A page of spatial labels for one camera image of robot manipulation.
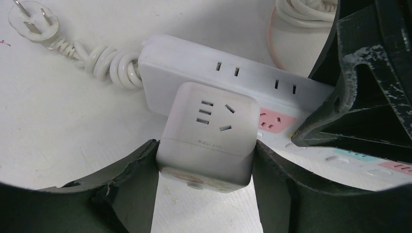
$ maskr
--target white power cord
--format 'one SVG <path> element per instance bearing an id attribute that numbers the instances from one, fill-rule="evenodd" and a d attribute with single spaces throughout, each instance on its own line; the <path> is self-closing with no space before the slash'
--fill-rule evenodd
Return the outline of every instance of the white power cord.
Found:
<path id="1" fill-rule="evenodd" d="M 303 28 L 330 28 L 338 0 L 276 0 L 276 12 L 286 22 Z"/>
<path id="2" fill-rule="evenodd" d="M 42 4 L 35 1 L 18 2 L 10 9 L 10 25 L 23 37 L 33 43 L 42 44 L 75 61 L 87 73 L 104 81 L 109 72 L 110 79 L 117 86 L 136 89 L 143 87 L 136 61 L 139 54 L 134 51 L 117 51 L 100 45 L 90 54 L 79 41 L 74 44 L 60 34 L 58 18 Z"/>

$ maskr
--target power plug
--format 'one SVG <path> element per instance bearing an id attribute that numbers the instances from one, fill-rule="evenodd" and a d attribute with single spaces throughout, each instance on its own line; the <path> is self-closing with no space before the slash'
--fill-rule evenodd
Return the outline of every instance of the power plug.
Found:
<path id="1" fill-rule="evenodd" d="M 51 10 L 36 1 L 24 1 L 16 3 L 10 9 L 10 25 L 23 37 L 33 43 L 42 44 L 50 50 L 55 49 L 58 42 L 66 42 L 60 34 L 59 19 Z M 73 55 L 68 51 L 66 56 Z"/>
<path id="2" fill-rule="evenodd" d="M 223 193 L 247 186 L 259 113 L 253 98 L 182 84 L 157 151 L 161 174 L 189 187 Z"/>

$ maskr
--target electrical outlet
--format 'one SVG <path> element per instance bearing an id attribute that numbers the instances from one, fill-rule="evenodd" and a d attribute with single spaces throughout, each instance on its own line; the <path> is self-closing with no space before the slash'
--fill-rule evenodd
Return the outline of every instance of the electrical outlet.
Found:
<path id="1" fill-rule="evenodd" d="M 386 167 L 391 170 L 412 176 L 412 165 L 401 164 L 397 162 L 386 162 L 379 164 L 379 166 Z"/>
<path id="2" fill-rule="evenodd" d="M 259 113 L 253 98 L 182 84 L 157 151 L 160 171 L 197 189 L 231 192 L 247 186 Z"/>
<path id="3" fill-rule="evenodd" d="M 266 108 L 260 109 L 259 129 L 280 133 L 295 122 L 296 118 Z"/>

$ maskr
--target white power strip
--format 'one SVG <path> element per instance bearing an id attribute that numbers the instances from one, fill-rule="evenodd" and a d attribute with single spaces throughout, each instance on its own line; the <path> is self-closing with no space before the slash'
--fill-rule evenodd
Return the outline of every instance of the white power strip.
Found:
<path id="1" fill-rule="evenodd" d="M 270 148 L 392 185 L 412 182 L 408 165 L 332 148 L 299 148 L 291 142 L 291 135 L 322 105 L 332 86 L 168 35 L 150 37 L 138 65 L 147 103 L 156 113 L 169 115 L 177 90 L 185 82 L 228 90 L 259 102 L 257 138 Z"/>

